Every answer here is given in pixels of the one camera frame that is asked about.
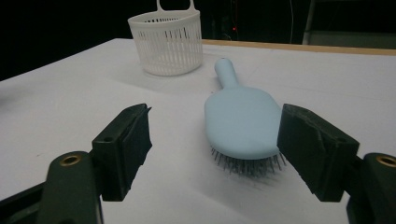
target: light blue hairbrush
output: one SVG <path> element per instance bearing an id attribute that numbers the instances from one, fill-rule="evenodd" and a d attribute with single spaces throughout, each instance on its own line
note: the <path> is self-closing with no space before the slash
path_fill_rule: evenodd
<path id="1" fill-rule="evenodd" d="M 274 171 L 273 163 L 280 169 L 279 105 L 267 92 L 239 85 L 230 60 L 219 59 L 215 70 L 223 89 L 205 102 L 205 132 L 215 160 L 238 174 L 265 175 L 267 167 Z"/>

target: white table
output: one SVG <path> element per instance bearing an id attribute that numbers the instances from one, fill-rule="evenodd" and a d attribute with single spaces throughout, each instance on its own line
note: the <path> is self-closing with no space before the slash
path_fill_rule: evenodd
<path id="1" fill-rule="evenodd" d="M 230 58 L 244 85 L 319 114 L 356 138 L 359 156 L 396 154 L 396 57 L 204 45 L 204 63 L 178 77 L 145 74 L 134 41 L 114 39 L 0 82 L 0 200 L 45 181 L 50 162 L 91 140 L 123 108 L 146 103 L 153 148 L 105 223 L 347 223 L 291 165 L 252 180 L 214 162 L 204 102 L 220 89 L 214 63 Z"/>

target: basket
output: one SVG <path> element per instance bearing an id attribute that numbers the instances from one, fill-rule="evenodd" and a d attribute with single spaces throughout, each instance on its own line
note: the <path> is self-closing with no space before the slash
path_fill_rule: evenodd
<path id="1" fill-rule="evenodd" d="M 157 11 L 128 20 L 143 69 L 154 75 L 174 76 L 190 72 L 203 60 L 200 11 Z"/>

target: wooden surface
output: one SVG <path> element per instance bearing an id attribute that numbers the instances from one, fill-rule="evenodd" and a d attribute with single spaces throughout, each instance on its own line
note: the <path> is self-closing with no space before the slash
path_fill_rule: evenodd
<path id="1" fill-rule="evenodd" d="M 273 44 L 273 43 L 209 40 L 209 39 L 203 40 L 203 44 L 245 47 L 245 48 L 302 50 L 302 51 L 329 52 L 329 53 L 396 55 L 396 49 L 361 49 L 361 48 L 344 48 L 344 47 L 312 46 L 312 45 L 289 45 L 289 44 Z"/>

